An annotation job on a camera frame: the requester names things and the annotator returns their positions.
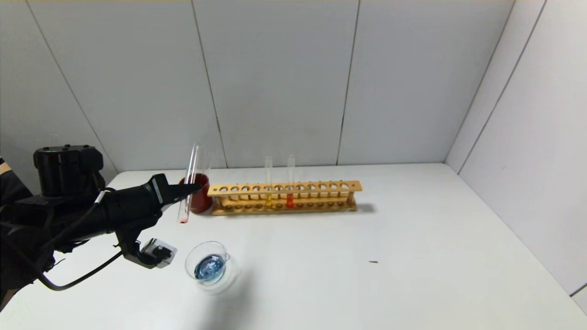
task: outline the black cable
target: black cable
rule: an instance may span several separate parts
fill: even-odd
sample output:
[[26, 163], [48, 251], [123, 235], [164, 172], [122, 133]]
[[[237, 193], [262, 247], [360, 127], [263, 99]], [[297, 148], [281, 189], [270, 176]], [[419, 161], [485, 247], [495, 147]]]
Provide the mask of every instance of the black cable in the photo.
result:
[[12, 250], [12, 252], [25, 264], [25, 266], [27, 266], [27, 268], [29, 268], [29, 270], [39, 279], [39, 281], [44, 286], [48, 287], [51, 290], [55, 290], [55, 291], [63, 291], [63, 290], [71, 288], [72, 286], [74, 286], [76, 284], [79, 284], [80, 282], [88, 279], [90, 276], [94, 275], [95, 273], [102, 270], [104, 267], [111, 264], [114, 260], [116, 260], [118, 257], [120, 257], [122, 255], [122, 251], [120, 251], [117, 254], [115, 254], [113, 257], [108, 259], [106, 262], [104, 262], [102, 265], [96, 267], [93, 271], [87, 273], [86, 275], [78, 278], [77, 280], [75, 280], [71, 283], [60, 286], [60, 285], [55, 285], [48, 278], [46, 278], [45, 275], [43, 275], [43, 273], [37, 269], [35, 264], [27, 256], [25, 256], [14, 245], [12, 245], [12, 242], [10, 242], [8, 239], [4, 239], [4, 240], [2, 240], [2, 242], [5, 243]]
[[56, 242], [58, 242], [63, 237], [71, 233], [77, 226], [79, 226], [79, 224], [83, 222], [83, 220], [85, 220], [86, 217], [88, 217], [88, 215], [90, 215], [90, 213], [94, 210], [94, 208], [96, 208], [97, 205], [98, 203], [92, 204], [92, 206], [90, 206], [90, 208], [81, 217], [79, 217], [79, 219], [72, 222], [61, 233], [57, 234], [55, 237], [51, 238], [51, 240], [49, 240], [47, 243], [43, 244], [43, 246], [41, 246], [39, 250], [45, 251], [47, 248], [53, 246]]
[[99, 265], [98, 267], [96, 267], [93, 271], [87, 273], [86, 275], [78, 278], [77, 280], [68, 283], [66, 285], [55, 285], [54, 283], [52, 283], [48, 278], [46, 278], [42, 273], [39, 274], [39, 281], [44, 284], [46, 287], [48, 287], [51, 290], [55, 290], [55, 291], [63, 291], [66, 289], [71, 288], [72, 286], [79, 284], [80, 282], [82, 282], [83, 280], [86, 280], [87, 278], [89, 278], [90, 276], [94, 275], [95, 273], [101, 271], [104, 267], [108, 266], [109, 264], [111, 264], [114, 260], [116, 260], [119, 256], [122, 255], [122, 251], [118, 252], [117, 254], [115, 254], [113, 257], [111, 257], [110, 259], [108, 259], [106, 262], [104, 262], [102, 265]]

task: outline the white tabletop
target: white tabletop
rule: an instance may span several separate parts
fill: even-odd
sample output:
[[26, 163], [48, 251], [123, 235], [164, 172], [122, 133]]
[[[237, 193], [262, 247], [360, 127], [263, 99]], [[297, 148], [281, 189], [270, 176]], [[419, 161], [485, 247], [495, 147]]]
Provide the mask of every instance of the white tabletop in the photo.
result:
[[[447, 166], [303, 167], [296, 180], [360, 180], [356, 213], [191, 215], [178, 205], [143, 231], [179, 249], [147, 270], [122, 258], [63, 292], [24, 288], [0, 314], [12, 329], [587, 329], [575, 305], [510, 229]], [[126, 188], [155, 173], [111, 183]], [[213, 184], [256, 183], [263, 169], [212, 170]], [[274, 181], [286, 179], [274, 170]], [[184, 271], [198, 243], [223, 243], [241, 274], [223, 295]], [[116, 253], [92, 239], [48, 273], [65, 284]]]

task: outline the test tube rack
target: test tube rack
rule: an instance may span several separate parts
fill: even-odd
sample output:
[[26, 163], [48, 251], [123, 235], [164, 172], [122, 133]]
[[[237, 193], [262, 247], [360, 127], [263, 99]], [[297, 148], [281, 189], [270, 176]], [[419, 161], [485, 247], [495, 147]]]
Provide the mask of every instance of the test tube rack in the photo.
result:
[[[359, 181], [318, 181], [266, 184], [215, 184], [208, 196], [214, 199], [212, 215], [279, 214], [356, 211]], [[286, 206], [293, 194], [293, 207]], [[265, 205], [271, 195], [271, 206]]]

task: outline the test tube with red liquid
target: test tube with red liquid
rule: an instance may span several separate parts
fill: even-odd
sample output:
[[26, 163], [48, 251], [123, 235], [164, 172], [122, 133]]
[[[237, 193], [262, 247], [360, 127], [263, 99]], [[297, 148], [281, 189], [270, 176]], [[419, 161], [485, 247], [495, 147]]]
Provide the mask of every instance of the test tube with red liquid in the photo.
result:
[[[286, 187], [287, 190], [294, 189], [294, 170], [295, 170], [295, 157], [294, 155], [289, 155], [288, 157], [288, 186]], [[288, 193], [288, 199], [285, 203], [285, 206], [288, 208], [294, 208], [294, 194]]]

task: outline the glass beaker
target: glass beaker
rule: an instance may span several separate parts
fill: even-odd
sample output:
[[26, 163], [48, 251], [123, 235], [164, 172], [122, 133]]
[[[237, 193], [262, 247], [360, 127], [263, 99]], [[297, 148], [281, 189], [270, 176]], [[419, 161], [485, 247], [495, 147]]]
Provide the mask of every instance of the glass beaker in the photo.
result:
[[224, 245], [208, 241], [197, 245], [185, 260], [185, 272], [199, 288], [220, 292], [229, 287], [235, 278], [234, 263]]

